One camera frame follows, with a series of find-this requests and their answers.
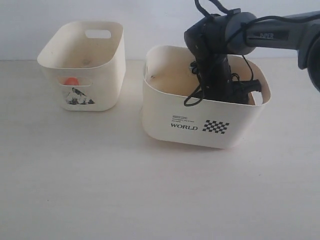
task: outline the checkered pattern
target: checkered pattern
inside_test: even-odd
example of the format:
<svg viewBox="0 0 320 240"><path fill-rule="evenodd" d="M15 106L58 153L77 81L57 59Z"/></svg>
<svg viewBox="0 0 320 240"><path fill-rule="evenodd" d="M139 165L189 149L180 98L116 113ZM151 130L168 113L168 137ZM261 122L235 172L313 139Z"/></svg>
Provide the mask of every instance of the checkered pattern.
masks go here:
<svg viewBox="0 0 320 240"><path fill-rule="evenodd" d="M227 126L229 126L230 123L226 122L223 123L222 121L210 121L207 120L204 124L203 130L204 132L215 132L216 134L225 134L226 130L228 129Z"/></svg>

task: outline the orange object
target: orange object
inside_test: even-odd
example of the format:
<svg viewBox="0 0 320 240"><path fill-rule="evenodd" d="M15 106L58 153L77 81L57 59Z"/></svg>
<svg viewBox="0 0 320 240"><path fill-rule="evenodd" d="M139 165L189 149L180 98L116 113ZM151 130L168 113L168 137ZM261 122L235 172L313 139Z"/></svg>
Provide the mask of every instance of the orange object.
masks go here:
<svg viewBox="0 0 320 240"><path fill-rule="evenodd" d="M69 77L67 80L65 80L64 85L78 86L79 81L75 77Z"/></svg>

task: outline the mountain graphic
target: mountain graphic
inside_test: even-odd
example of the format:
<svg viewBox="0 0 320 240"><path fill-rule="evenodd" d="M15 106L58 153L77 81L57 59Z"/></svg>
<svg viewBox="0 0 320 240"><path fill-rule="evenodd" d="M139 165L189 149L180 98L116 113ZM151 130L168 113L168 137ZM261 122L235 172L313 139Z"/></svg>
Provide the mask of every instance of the mountain graphic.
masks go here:
<svg viewBox="0 0 320 240"><path fill-rule="evenodd" d="M65 98L67 104L70 105L88 105L95 104L95 102L87 97L83 92L79 91L76 88L72 88L72 91L69 92Z"/></svg>

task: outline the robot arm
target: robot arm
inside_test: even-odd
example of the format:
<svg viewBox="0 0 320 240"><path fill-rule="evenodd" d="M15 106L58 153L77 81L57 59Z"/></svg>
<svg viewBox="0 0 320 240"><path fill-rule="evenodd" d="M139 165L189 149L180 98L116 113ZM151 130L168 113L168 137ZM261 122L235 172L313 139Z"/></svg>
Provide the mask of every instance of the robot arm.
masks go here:
<svg viewBox="0 0 320 240"><path fill-rule="evenodd" d="M261 91L259 80L232 81L228 55L244 57L256 47L296 50L298 67L308 69L320 91L320 11L256 18L250 12L227 10L217 0L210 1L226 14L209 14L195 0L205 17L184 33L203 89L192 97L246 104L248 93Z"/></svg>

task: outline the white tabletop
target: white tabletop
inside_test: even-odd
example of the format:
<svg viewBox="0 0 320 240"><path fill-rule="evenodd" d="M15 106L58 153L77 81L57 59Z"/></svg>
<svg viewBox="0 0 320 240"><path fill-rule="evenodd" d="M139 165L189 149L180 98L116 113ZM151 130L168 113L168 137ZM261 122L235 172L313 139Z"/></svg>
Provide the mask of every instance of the white tabletop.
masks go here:
<svg viewBox="0 0 320 240"><path fill-rule="evenodd" d="M271 102L228 150L141 126L142 61L105 112L56 105L35 61L0 62L1 240L318 240L320 93L297 59L253 59Z"/></svg>

